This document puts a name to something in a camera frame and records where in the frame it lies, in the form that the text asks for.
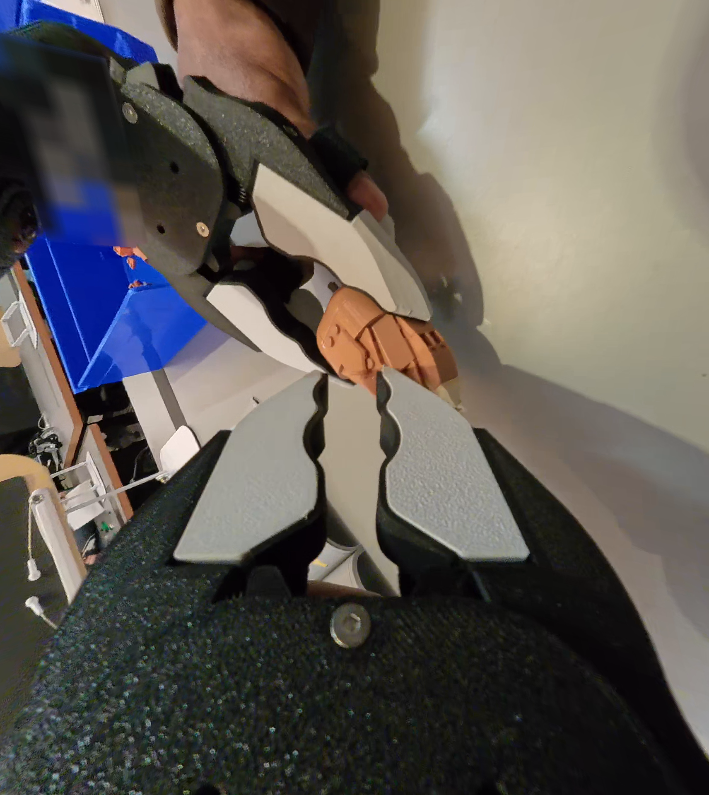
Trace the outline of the white rounded object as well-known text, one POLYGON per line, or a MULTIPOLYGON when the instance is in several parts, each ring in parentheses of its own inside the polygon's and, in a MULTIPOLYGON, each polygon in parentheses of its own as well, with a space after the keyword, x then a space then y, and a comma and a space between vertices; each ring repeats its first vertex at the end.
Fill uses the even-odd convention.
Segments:
POLYGON ((398 594, 360 544, 344 545, 327 541, 309 565, 308 580, 310 583, 324 583, 380 597, 398 594))

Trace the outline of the wood-trimmed grey table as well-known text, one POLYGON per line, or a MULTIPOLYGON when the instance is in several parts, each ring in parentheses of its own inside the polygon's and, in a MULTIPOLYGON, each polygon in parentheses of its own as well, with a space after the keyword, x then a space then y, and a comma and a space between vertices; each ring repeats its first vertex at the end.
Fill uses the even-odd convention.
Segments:
MULTIPOLYGON (((31 392, 41 412, 42 422, 60 438, 62 465, 71 467, 83 460, 87 453, 91 453, 107 486, 122 486, 118 469, 99 428, 94 424, 87 425, 82 418, 55 347, 51 329, 36 302, 34 289, 22 265, 16 263, 11 271, 0 278, 2 312, 20 295, 29 306, 40 342, 36 350, 27 344, 18 348, 18 351, 31 392)), ((106 511, 102 518, 114 529, 128 522, 133 515, 128 494, 121 495, 121 505, 112 501, 105 505, 106 511)))

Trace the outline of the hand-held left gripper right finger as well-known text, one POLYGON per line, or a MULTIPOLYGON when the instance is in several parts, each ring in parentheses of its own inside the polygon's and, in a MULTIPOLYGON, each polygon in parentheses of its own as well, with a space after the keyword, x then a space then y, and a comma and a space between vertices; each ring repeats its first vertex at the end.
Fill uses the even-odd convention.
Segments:
POLYGON ((381 505, 400 529, 465 563, 523 563, 530 551, 470 423, 403 373, 378 376, 381 505))

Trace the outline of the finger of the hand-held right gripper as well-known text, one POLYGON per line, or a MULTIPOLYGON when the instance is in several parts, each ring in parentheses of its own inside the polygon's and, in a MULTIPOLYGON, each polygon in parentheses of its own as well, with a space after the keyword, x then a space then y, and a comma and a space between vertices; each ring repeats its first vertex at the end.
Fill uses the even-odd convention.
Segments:
POLYGON ((320 302, 300 287, 285 301, 262 268, 237 270, 207 295, 210 304, 250 343, 278 363, 302 372, 318 371, 347 388, 355 384, 334 372, 324 358, 316 333, 320 302))
POLYGON ((345 220, 264 164, 257 167, 250 202, 273 249, 324 265, 389 313, 432 318, 419 276, 369 212, 345 220))

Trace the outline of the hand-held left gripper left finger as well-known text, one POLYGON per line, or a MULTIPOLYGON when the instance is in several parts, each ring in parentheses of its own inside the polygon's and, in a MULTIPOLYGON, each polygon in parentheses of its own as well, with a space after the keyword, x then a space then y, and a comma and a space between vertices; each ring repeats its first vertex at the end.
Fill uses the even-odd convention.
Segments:
POLYGON ((215 462, 175 560, 243 564, 321 517, 327 412, 328 376, 316 371, 244 417, 215 462))

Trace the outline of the orange toy brick model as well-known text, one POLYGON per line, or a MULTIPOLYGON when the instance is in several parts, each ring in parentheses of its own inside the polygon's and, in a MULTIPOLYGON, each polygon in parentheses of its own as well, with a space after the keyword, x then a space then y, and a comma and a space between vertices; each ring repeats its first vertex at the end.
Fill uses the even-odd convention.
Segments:
POLYGON ((389 367, 462 409, 455 355, 428 321, 388 313, 366 293, 344 286, 333 293, 316 339, 335 375, 373 396, 379 373, 389 367))

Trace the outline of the person's right hand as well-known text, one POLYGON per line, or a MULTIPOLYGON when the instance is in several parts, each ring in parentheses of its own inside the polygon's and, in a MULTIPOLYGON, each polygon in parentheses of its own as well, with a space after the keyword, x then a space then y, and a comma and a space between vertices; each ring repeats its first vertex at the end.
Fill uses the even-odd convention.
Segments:
POLYGON ((176 51, 179 76, 203 77, 221 92, 285 117, 322 154, 348 198, 381 222, 387 199, 366 162, 314 119, 308 73, 328 2, 156 2, 176 51))

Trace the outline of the blue plastic bin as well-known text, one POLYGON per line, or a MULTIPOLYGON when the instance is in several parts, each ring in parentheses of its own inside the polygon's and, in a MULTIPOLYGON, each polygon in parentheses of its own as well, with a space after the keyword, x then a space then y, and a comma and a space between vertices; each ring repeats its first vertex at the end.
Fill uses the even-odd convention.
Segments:
MULTIPOLYGON (((105 24, 100 2, 0 1, 0 32, 71 25, 138 64, 156 50, 105 24)), ((206 322, 151 265, 108 246, 41 238, 24 258, 73 393, 161 370, 206 322)))

